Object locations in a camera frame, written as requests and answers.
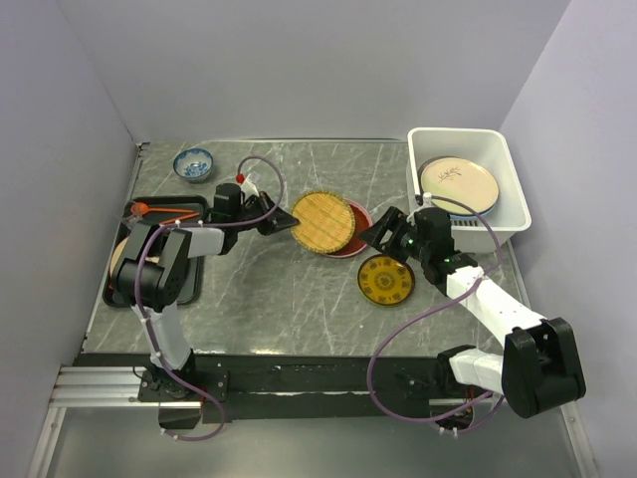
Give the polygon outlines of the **red lacquer plate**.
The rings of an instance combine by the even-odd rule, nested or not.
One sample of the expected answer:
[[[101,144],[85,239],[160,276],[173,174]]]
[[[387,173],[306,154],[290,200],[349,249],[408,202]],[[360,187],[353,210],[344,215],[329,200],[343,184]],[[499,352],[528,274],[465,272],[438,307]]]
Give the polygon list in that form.
[[[359,234],[372,226],[373,221],[367,210],[359,203],[346,199],[345,202],[350,206],[355,219],[355,228],[352,238],[347,244],[338,251],[326,254],[327,257],[344,259],[353,257],[361,253],[367,244],[358,238]]]

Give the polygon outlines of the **woven bamboo plate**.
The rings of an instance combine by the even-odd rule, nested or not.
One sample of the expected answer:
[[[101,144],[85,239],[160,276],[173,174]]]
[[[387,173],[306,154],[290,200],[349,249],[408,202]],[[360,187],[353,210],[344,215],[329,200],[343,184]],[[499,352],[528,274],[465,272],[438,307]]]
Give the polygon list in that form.
[[[315,190],[303,194],[294,204],[292,216],[299,221],[292,227],[295,240],[318,254],[342,249],[354,234],[354,213],[349,204],[333,192]]]

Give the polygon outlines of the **blue plate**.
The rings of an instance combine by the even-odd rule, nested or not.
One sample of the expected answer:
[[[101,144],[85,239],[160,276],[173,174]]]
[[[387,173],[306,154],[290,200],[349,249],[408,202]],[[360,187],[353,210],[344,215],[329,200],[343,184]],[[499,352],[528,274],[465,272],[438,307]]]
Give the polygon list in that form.
[[[473,214],[471,212],[465,211],[463,213],[455,213],[455,212],[450,212],[450,217],[453,220],[478,220],[479,216],[483,216],[486,217],[489,213],[491,213],[494,210],[493,207],[486,209],[484,211],[480,211],[477,214]]]

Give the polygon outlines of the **yellow patterned plate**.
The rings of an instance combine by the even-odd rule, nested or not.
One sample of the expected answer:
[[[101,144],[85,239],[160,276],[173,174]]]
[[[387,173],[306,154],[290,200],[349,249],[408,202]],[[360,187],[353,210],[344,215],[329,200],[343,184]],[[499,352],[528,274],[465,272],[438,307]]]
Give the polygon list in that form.
[[[381,307],[403,304],[415,289],[411,267],[381,254],[367,258],[360,265],[356,281],[361,294]]]

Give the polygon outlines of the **cream plate with twig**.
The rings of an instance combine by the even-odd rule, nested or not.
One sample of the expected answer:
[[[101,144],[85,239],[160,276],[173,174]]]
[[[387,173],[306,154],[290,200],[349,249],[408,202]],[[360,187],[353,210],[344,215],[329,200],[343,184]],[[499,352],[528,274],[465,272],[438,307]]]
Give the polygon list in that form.
[[[494,207],[500,187],[483,166],[461,157],[440,156],[427,161],[418,173],[424,193],[453,199],[434,203],[450,212],[480,212]]]

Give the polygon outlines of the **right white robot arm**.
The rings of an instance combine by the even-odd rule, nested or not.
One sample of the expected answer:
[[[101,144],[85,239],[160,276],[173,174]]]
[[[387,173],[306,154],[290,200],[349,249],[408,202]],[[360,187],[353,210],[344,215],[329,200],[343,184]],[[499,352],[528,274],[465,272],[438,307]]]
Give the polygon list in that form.
[[[447,396],[469,385],[504,398],[522,418],[577,401],[586,394],[574,331],[514,299],[455,246],[449,214],[424,207],[408,216],[390,207],[359,239],[404,263],[420,263],[425,278],[451,305],[470,312],[503,347],[501,355],[461,346],[439,354],[435,383]]]

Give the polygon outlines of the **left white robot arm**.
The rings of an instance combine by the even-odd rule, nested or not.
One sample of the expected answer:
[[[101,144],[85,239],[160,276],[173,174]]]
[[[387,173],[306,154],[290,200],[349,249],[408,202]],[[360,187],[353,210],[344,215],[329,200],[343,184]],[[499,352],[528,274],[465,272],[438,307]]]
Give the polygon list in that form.
[[[166,370],[161,385],[171,397],[186,399],[198,385],[190,369],[194,352],[177,309],[189,262],[227,254],[243,231],[255,229],[269,236],[299,224],[266,192],[224,183],[200,219],[165,225],[140,220],[132,227],[110,282],[140,319],[151,347],[150,360]]]

